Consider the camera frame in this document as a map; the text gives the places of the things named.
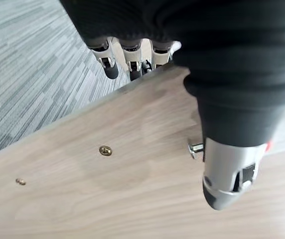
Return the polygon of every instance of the wooden board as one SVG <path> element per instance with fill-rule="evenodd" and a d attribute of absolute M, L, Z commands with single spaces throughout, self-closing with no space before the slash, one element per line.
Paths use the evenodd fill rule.
<path fill-rule="evenodd" d="M 188 71 L 164 68 L 0 152 L 0 239 L 285 239 L 285 152 L 211 209 L 187 150 L 201 140 Z"/>

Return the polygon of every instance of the metal bolt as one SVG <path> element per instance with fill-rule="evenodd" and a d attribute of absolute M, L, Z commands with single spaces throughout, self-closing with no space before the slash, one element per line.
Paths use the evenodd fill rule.
<path fill-rule="evenodd" d="M 16 178 L 15 182 L 18 183 L 19 185 L 22 185 L 22 186 L 24 186 L 26 184 L 26 182 L 21 178 Z"/>
<path fill-rule="evenodd" d="M 193 159 L 196 159 L 196 154 L 204 151 L 204 145 L 202 143 L 199 144 L 188 144 L 188 149 Z"/>
<path fill-rule="evenodd" d="M 110 147 L 103 145 L 99 147 L 99 152 L 103 156 L 111 156 L 113 151 Z"/>

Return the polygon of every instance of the robotic hand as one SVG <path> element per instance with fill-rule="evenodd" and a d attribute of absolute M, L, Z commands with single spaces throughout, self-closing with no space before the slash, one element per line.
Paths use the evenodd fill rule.
<path fill-rule="evenodd" d="M 61 0 L 109 78 L 117 77 L 107 37 L 119 39 L 132 78 L 140 42 L 153 42 L 156 65 L 191 74 L 205 144 L 203 192 L 221 210 L 252 184 L 285 108 L 285 0 Z"/>

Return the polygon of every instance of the floor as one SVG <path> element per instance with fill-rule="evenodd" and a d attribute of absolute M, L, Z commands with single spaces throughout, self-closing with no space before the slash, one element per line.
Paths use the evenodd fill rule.
<path fill-rule="evenodd" d="M 104 75 L 58 0 L 0 0 L 0 150 L 126 84 L 119 72 Z"/>

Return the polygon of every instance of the brass screw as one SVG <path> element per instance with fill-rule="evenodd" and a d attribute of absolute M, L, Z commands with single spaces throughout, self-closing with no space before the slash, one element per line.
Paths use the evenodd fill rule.
<path fill-rule="evenodd" d="M 99 152 L 103 156 L 111 156 L 112 155 L 112 149 L 108 146 L 105 146 L 105 145 L 99 147 Z"/>
<path fill-rule="evenodd" d="M 21 178 L 17 178 L 15 180 L 15 182 L 18 183 L 19 185 L 22 185 L 22 186 L 24 186 L 26 184 L 26 182 L 23 179 L 21 179 Z"/>

